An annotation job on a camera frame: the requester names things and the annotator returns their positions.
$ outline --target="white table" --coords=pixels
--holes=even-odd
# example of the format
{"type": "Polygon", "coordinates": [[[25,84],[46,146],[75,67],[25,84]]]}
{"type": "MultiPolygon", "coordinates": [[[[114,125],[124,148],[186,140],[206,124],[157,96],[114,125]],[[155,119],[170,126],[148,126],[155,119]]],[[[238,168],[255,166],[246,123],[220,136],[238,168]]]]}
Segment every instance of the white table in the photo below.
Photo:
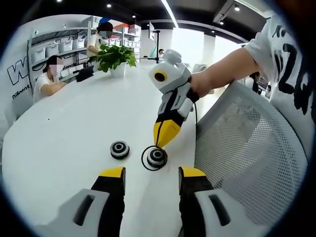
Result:
{"type": "Polygon", "coordinates": [[[141,164],[153,144],[161,93],[148,68],[127,67],[124,79],[103,72],[72,82],[36,103],[10,128],[3,145],[3,179],[8,195],[32,225],[46,224],[58,207],[83,188],[90,189],[107,168],[126,167],[122,237],[176,237],[181,228],[178,167],[193,166],[195,115],[165,149],[167,165],[151,172],[141,164]],[[125,160],[110,145],[130,146],[125,160]]]}

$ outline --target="white t-shirt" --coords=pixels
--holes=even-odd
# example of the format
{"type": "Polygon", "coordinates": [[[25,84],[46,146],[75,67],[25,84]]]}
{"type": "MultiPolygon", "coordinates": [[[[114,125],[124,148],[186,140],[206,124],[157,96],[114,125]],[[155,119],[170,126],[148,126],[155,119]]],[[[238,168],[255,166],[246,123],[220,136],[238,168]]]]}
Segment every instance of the white t-shirt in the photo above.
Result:
{"type": "MultiPolygon", "coordinates": [[[[89,46],[94,46],[96,47],[97,49],[100,49],[100,45],[101,44],[107,44],[106,40],[102,39],[102,37],[98,34],[94,34],[94,35],[91,35],[88,43],[87,43],[87,48],[89,46]]],[[[91,57],[93,56],[94,53],[90,52],[88,49],[87,49],[87,56],[88,57],[91,57]]]]}
{"type": "Polygon", "coordinates": [[[245,46],[271,82],[270,102],[293,127],[307,157],[311,156],[316,118],[306,63],[291,33],[277,16],[245,46]]]}
{"type": "Polygon", "coordinates": [[[42,98],[46,97],[46,95],[44,95],[41,92],[41,87],[45,84],[48,85],[53,85],[54,82],[52,82],[48,76],[47,73],[43,73],[42,75],[39,76],[38,80],[35,82],[35,86],[34,86],[34,92],[33,92],[33,101],[34,104],[38,101],[40,101],[42,98]]]}

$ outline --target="storage box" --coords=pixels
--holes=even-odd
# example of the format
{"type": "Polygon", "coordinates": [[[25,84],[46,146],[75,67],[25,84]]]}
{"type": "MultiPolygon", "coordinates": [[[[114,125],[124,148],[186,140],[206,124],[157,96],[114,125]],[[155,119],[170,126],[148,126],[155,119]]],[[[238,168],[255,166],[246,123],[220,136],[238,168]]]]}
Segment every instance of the storage box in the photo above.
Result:
{"type": "Polygon", "coordinates": [[[88,27],[88,22],[91,21],[92,25],[91,27],[93,29],[96,29],[99,26],[99,21],[100,21],[101,17],[98,16],[90,16],[86,19],[84,19],[81,23],[83,27],[88,27]]]}
{"type": "Polygon", "coordinates": [[[75,39],[73,42],[73,49],[84,48],[84,39],[75,39]]]}
{"type": "Polygon", "coordinates": [[[32,63],[36,63],[45,58],[46,47],[34,50],[32,53],[32,63]]]}
{"type": "Polygon", "coordinates": [[[135,25],[135,24],[134,25],[130,25],[129,28],[130,29],[140,29],[140,30],[142,29],[141,26],[138,26],[138,25],[135,25]]]}
{"type": "Polygon", "coordinates": [[[53,43],[46,47],[46,58],[59,53],[59,43],[53,43]]]}
{"type": "Polygon", "coordinates": [[[109,45],[115,45],[115,39],[108,39],[109,45]]]}
{"type": "Polygon", "coordinates": [[[68,68],[69,74],[73,74],[76,71],[76,67],[68,68]]]}
{"type": "Polygon", "coordinates": [[[120,39],[116,39],[116,40],[115,40],[115,45],[116,45],[116,46],[120,46],[120,42],[121,42],[120,39]]]}
{"type": "Polygon", "coordinates": [[[67,69],[64,69],[64,70],[62,70],[61,72],[60,72],[60,76],[61,77],[66,77],[66,76],[68,76],[69,75],[69,70],[68,70],[68,68],[67,69]]]}
{"type": "Polygon", "coordinates": [[[128,27],[119,28],[119,29],[117,29],[117,31],[128,33],[128,27]]]}
{"type": "Polygon", "coordinates": [[[139,29],[139,28],[130,28],[128,30],[128,32],[130,34],[133,34],[133,35],[136,35],[136,36],[140,36],[141,35],[141,29],[139,29]]]}
{"type": "Polygon", "coordinates": [[[81,70],[81,69],[83,69],[83,64],[76,66],[76,70],[81,70]]]}
{"type": "Polygon", "coordinates": [[[73,41],[72,40],[68,40],[65,42],[61,42],[59,44],[59,52],[66,52],[66,51],[71,51],[73,50],[73,41]]]}

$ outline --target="standing person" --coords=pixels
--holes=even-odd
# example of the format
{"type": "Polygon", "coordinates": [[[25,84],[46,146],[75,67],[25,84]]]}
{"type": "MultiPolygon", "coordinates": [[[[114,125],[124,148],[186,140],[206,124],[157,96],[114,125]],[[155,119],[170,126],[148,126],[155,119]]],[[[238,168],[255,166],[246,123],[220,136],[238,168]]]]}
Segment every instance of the standing person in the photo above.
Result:
{"type": "Polygon", "coordinates": [[[260,73],[259,72],[253,73],[249,77],[250,78],[246,79],[245,85],[251,88],[254,92],[258,93],[259,91],[258,81],[260,78],[260,73]]]}
{"type": "Polygon", "coordinates": [[[158,57],[159,58],[163,58],[164,56],[164,50],[161,48],[159,51],[158,51],[158,57]]]}
{"type": "Polygon", "coordinates": [[[266,96],[268,99],[270,99],[270,97],[271,97],[271,86],[270,86],[270,85],[267,86],[267,90],[266,90],[265,96],[266,96]]]}
{"type": "Polygon", "coordinates": [[[108,20],[109,18],[103,17],[97,27],[97,33],[90,37],[87,43],[88,57],[97,54],[100,51],[101,44],[106,43],[104,40],[111,37],[113,33],[113,25],[108,20]]]}
{"type": "Polygon", "coordinates": [[[50,56],[34,86],[33,101],[38,102],[44,97],[51,96],[63,88],[66,84],[58,82],[58,75],[63,70],[63,60],[56,56],[50,56]]]}
{"type": "Polygon", "coordinates": [[[256,38],[205,71],[192,74],[192,87],[200,97],[211,89],[254,72],[264,72],[271,82],[270,102],[291,124],[307,157],[311,157],[316,122],[313,86],[305,58],[281,19],[267,20],[256,38]]]}

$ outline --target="metal bearing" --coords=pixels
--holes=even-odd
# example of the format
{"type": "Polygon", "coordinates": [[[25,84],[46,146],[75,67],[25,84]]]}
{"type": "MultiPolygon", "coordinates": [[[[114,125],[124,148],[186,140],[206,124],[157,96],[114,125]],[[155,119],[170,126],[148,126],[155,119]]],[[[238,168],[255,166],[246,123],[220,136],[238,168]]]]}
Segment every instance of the metal bearing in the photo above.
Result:
{"type": "Polygon", "coordinates": [[[161,168],[165,165],[167,152],[160,148],[152,149],[147,155],[147,162],[151,167],[161,168]]]}
{"type": "Polygon", "coordinates": [[[111,156],[115,159],[124,159],[129,154],[129,146],[124,141],[116,141],[112,143],[111,156]]]}

